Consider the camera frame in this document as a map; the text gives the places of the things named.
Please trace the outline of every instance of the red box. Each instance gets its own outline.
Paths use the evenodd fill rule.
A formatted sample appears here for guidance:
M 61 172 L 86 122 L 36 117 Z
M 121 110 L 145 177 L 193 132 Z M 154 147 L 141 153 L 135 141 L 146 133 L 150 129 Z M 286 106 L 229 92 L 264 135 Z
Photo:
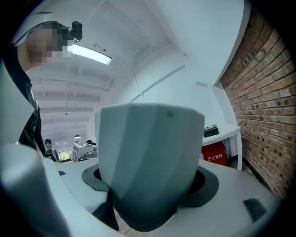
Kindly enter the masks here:
M 205 161 L 226 166 L 226 154 L 223 142 L 203 146 L 202 154 Z

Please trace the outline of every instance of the brick wall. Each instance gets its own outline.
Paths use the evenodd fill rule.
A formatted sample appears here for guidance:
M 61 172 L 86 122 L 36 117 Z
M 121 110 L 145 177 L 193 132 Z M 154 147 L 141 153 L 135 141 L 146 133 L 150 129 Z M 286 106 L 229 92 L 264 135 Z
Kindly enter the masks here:
M 220 81 L 241 126 L 243 157 L 284 197 L 296 168 L 296 72 L 282 38 L 254 10 Z

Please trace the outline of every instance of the white table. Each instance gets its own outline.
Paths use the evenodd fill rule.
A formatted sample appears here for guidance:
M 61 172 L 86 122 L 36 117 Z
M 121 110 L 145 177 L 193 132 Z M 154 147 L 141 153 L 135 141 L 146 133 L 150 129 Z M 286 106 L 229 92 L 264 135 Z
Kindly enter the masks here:
M 217 125 L 217 127 L 219 130 L 219 134 L 211 137 L 204 137 L 203 146 L 217 143 L 236 135 L 237 160 L 238 160 L 237 169 L 241 170 L 241 166 L 242 166 L 242 145 L 241 145 L 241 132 L 240 132 L 241 127 L 239 127 L 238 125 L 232 125 L 227 123 Z M 227 154 L 229 154 L 228 143 L 226 143 L 226 152 Z

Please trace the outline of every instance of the fluorescent light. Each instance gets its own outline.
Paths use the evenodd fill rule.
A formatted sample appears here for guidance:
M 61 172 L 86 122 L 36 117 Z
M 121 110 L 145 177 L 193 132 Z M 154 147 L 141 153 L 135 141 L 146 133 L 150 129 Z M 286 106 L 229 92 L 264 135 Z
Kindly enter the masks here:
M 82 46 L 79 46 L 77 44 L 72 45 L 72 53 L 91 58 L 93 60 L 104 63 L 106 65 L 109 65 L 109 63 L 112 60 L 112 58 L 110 58 L 104 54 L 101 54 L 97 51 L 94 51 L 94 50 L 91 50 L 91 49 L 88 49 L 88 48 L 85 48 Z

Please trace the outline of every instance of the black jacket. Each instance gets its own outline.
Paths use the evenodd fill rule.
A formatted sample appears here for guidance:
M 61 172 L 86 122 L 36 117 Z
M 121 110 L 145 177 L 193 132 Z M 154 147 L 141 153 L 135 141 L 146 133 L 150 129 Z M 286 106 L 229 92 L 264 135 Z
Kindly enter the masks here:
M 31 81 L 19 64 L 17 49 L 18 48 L 14 47 L 13 45 L 9 46 L 8 51 L 3 57 L 4 64 L 15 85 L 18 87 L 23 96 L 29 101 L 29 103 L 35 108 L 27 124 L 25 125 L 22 134 L 20 135 L 19 142 L 34 149 L 36 149 L 37 144 L 42 154 L 44 154 L 45 147 L 41 136 L 40 108 L 37 100 L 34 98 L 33 93 L 31 92 Z

